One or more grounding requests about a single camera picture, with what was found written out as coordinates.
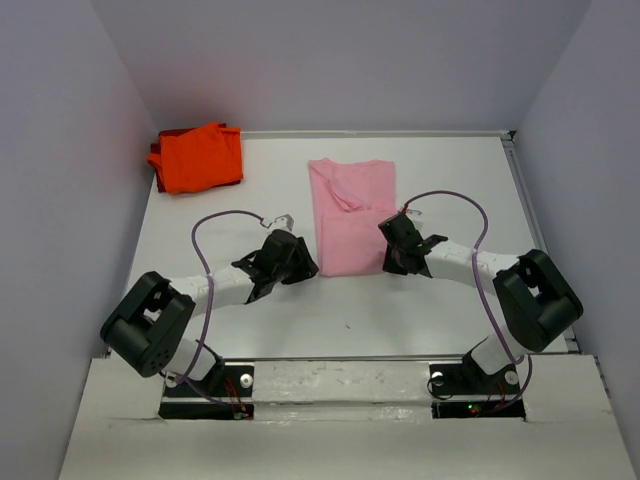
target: purple cable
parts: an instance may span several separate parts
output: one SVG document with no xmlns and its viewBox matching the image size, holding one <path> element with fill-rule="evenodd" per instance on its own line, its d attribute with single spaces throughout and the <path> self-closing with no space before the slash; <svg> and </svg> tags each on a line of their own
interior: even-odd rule
<svg viewBox="0 0 640 480">
<path fill-rule="evenodd" d="M 205 340 L 207 339 L 207 332 L 209 331 L 209 322 L 211 320 L 211 311 L 213 310 L 213 298 L 214 298 L 213 289 L 215 287 L 213 283 L 213 277 L 211 276 L 211 268 L 209 267 L 209 263 L 207 262 L 207 259 L 202 254 L 202 250 L 198 246 L 196 233 L 200 225 L 202 225 L 204 222 L 211 220 L 212 218 L 222 217 L 224 215 L 234 215 L 234 214 L 248 215 L 250 217 L 258 219 L 258 221 L 260 222 L 264 220 L 264 218 L 262 218 L 260 215 L 257 215 L 253 212 L 249 212 L 247 210 L 225 210 L 223 212 L 213 213 L 211 215 L 207 215 L 206 217 L 201 218 L 195 223 L 195 225 L 191 229 L 191 243 L 206 273 L 207 283 L 209 284 L 209 292 L 207 294 L 207 309 L 205 310 L 205 314 L 204 314 L 204 324 L 202 325 L 202 333 L 200 334 L 200 340 L 198 340 L 198 346 L 196 347 L 196 351 L 193 354 L 191 363 L 189 364 L 185 372 L 182 375 L 177 376 L 175 380 L 176 383 L 178 384 L 183 382 L 187 383 L 187 385 L 189 385 L 193 389 L 193 391 L 196 392 L 201 397 L 204 397 L 213 403 L 221 403 L 223 405 L 226 405 L 226 403 L 220 402 L 219 400 L 215 400 L 212 397 L 208 396 L 197 387 L 195 382 L 193 382 L 191 379 L 188 378 L 189 374 L 191 373 L 193 368 L 196 366 L 196 363 L 198 363 L 198 358 L 200 357 L 200 353 L 202 352 L 202 349 L 205 348 Z"/>
<path fill-rule="evenodd" d="M 482 215 L 484 226 L 482 228 L 482 232 L 480 233 L 480 236 L 478 237 L 478 240 L 476 240 L 476 243 L 473 246 L 473 253 L 471 254 L 471 269 L 473 270 L 473 279 L 475 280 L 476 288 L 478 289 L 478 295 L 480 296 L 480 301 L 482 302 L 484 311 L 487 313 L 487 316 L 489 317 L 491 326 L 495 330 L 496 335 L 498 336 L 498 340 L 500 340 L 500 344 L 502 345 L 502 348 L 504 348 L 504 351 L 507 354 L 507 357 L 509 357 L 509 361 L 515 365 L 519 365 L 524 360 L 524 357 L 516 359 L 511 353 L 511 349 L 509 348 L 509 345 L 507 345 L 507 340 L 504 338 L 504 335 L 500 331 L 500 326 L 498 325 L 498 321 L 496 320 L 496 317 L 493 315 L 493 312 L 491 311 L 491 306 L 489 305 L 489 301 L 487 300 L 487 295 L 484 291 L 484 288 L 482 287 L 482 281 L 480 280 L 480 271 L 478 269 L 478 248 L 480 248 L 480 244 L 484 240 L 484 237 L 487 235 L 487 231 L 489 230 L 489 217 L 487 216 L 487 212 L 485 212 L 484 208 L 482 208 L 482 206 L 478 202 L 476 202 L 473 198 L 468 197 L 462 193 L 453 192 L 451 190 L 433 190 L 431 192 L 425 192 L 425 193 L 421 193 L 420 195 L 416 195 L 415 197 L 411 197 L 409 200 L 405 202 L 403 211 L 406 211 L 407 207 L 411 202 L 418 200 L 419 198 L 429 197 L 431 195 L 451 195 L 453 197 L 461 198 L 469 202 L 474 207 L 476 207 L 476 209 L 480 212 L 480 215 Z"/>
<path fill-rule="evenodd" d="M 223 407 L 227 407 L 229 404 L 226 402 L 223 402 L 221 400 L 218 400 L 217 398 L 213 398 L 211 395 L 207 394 L 204 390 L 202 390 L 199 386 L 197 382 L 194 382 L 193 380 L 191 380 L 190 378 L 185 378 L 184 379 L 184 383 L 186 383 L 187 385 L 189 385 L 189 387 L 191 387 L 191 390 L 193 390 L 194 392 L 196 392 L 198 395 L 200 395 L 202 398 L 209 400 L 211 403 L 215 404 L 215 405 L 221 405 Z"/>
</svg>

